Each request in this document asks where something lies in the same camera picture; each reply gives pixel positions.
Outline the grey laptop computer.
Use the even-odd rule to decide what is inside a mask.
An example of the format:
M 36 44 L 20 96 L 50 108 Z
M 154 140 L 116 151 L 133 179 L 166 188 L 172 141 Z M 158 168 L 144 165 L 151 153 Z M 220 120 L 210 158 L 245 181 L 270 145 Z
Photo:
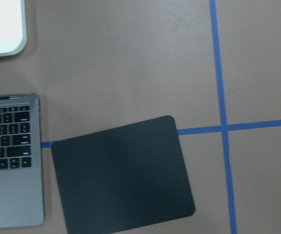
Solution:
M 43 221 L 39 97 L 0 96 L 0 228 Z

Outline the white desk lamp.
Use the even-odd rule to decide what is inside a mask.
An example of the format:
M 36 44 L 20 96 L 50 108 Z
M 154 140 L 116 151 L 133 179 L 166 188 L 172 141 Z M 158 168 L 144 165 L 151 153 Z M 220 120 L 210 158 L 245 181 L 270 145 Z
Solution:
M 24 0 L 0 0 L 0 57 L 20 53 L 27 43 Z

